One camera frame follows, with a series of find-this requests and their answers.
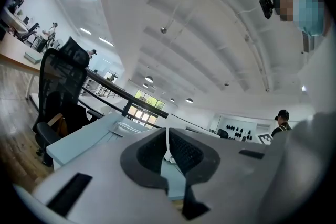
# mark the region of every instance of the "black cap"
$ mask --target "black cap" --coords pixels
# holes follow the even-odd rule
[[[274,118],[275,121],[278,120],[278,116],[281,116],[282,118],[289,120],[289,113],[286,109],[282,109],[279,111],[278,115]]]

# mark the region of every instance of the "chair armrest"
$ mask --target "chair armrest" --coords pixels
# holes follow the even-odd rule
[[[37,132],[48,143],[52,144],[61,139],[59,135],[46,123],[40,122],[36,126]]]
[[[87,113],[88,113],[89,115],[91,115],[92,117],[95,117],[96,119],[100,119],[100,118],[104,117],[103,114],[100,114],[100,113],[98,113],[98,112],[96,112],[96,111],[93,111],[93,110],[88,110]]]

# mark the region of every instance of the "blue face mask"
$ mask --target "blue face mask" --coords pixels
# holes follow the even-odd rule
[[[324,31],[324,2],[293,0],[293,22],[309,36],[321,36]]]

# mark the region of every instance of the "camera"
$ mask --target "camera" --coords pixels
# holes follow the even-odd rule
[[[274,5],[271,0],[259,0],[262,11],[266,19],[269,19],[273,14]]]

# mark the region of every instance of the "white desk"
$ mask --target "white desk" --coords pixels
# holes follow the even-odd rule
[[[23,56],[28,51],[36,53],[35,50],[29,48],[9,33],[6,33],[4,39],[0,41],[0,64],[32,74],[26,90],[26,99],[29,98],[34,76],[39,76],[41,68],[41,63],[34,64]]]
[[[12,26],[21,35],[28,33],[27,26],[23,22],[13,15],[7,7],[4,7],[0,13],[1,20],[7,25]]]
[[[62,138],[56,143],[47,146],[47,153],[54,160],[54,169],[56,170],[59,167],[66,165],[72,159],[76,158],[92,147],[101,145],[103,143],[113,143],[113,140],[118,139],[118,137],[110,132],[109,129],[111,129],[112,126],[114,126],[118,121],[125,123],[131,128],[137,129],[141,132],[153,132],[153,130],[149,130],[146,127],[126,119],[117,113],[111,113]],[[179,171],[177,165],[163,161],[161,167],[161,176],[167,178],[168,180],[169,198],[173,200],[183,199],[185,178]]]

